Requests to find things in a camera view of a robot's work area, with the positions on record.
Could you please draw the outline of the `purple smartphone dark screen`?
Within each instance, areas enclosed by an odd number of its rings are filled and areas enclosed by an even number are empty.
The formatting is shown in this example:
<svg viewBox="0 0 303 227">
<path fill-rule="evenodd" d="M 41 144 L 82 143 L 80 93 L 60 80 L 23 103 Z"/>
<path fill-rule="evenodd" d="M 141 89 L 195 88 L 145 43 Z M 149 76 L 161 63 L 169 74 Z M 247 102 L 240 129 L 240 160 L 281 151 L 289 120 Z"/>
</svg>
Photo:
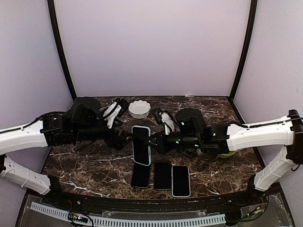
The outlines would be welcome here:
<svg viewBox="0 0 303 227">
<path fill-rule="evenodd" d="M 171 162 L 169 160 L 156 160 L 154 162 L 154 189 L 169 191 L 171 189 Z"/>
</svg>

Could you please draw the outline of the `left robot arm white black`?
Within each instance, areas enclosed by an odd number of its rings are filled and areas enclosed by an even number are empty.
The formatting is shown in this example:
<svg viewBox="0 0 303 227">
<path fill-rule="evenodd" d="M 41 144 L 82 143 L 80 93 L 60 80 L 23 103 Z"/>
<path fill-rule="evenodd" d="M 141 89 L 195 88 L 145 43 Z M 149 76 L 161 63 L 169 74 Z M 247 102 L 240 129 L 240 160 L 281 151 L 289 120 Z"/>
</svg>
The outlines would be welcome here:
<svg viewBox="0 0 303 227">
<path fill-rule="evenodd" d="M 110 148 L 121 150 L 134 137 L 130 132 L 118 130 L 123 123 L 119 118 L 129 103 L 117 98 L 101 110 L 98 100 L 78 97 L 66 112 L 49 112 L 31 123 L 0 132 L 0 177 L 47 195 L 56 206 L 63 206 L 67 196 L 61 192 L 56 177 L 42 175 L 21 166 L 8 157 L 8 153 L 27 148 L 51 148 L 82 141 L 103 140 Z"/>
</svg>

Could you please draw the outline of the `light blue smartphone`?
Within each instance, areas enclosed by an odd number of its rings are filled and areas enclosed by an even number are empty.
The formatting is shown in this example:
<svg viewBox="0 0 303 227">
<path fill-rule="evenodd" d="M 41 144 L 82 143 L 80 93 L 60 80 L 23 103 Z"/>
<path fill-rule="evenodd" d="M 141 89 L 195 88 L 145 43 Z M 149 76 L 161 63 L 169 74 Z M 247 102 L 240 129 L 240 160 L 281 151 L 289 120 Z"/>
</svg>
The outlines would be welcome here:
<svg viewBox="0 0 303 227">
<path fill-rule="evenodd" d="M 190 171 L 188 166 L 173 166 L 172 175 L 172 196 L 176 198 L 189 197 L 191 195 Z"/>
</svg>

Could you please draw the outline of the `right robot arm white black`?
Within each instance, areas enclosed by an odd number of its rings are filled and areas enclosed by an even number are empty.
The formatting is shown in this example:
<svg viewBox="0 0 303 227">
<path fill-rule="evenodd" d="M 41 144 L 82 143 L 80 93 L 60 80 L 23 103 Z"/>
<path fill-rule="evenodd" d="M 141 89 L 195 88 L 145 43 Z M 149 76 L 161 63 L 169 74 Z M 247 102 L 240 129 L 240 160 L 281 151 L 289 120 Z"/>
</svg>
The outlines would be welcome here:
<svg viewBox="0 0 303 227">
<path fill-rule="evenodd" d="M 178 131 L 173 131 L 161 117 L 159 108 L 153 111 L 153 115 L 158 124 L 169 129 L 169 133 L 160 131 L 144 138 L 143 142 L 161 154 L 173 149 L 193 149 L 221 155 L 244 148 L 281 145 L 276 157 L 249 179 L 249 189 L 241 198 L 246 205 L 252 205 L 259 199 L 260 192 L 267 191 L 287 171 L 303 164 L 303 119 L 295 109 L 271 121 L 207 126 L 200 110 L 185 108 L 169 118 L 178 125 Z"/>
</svg>

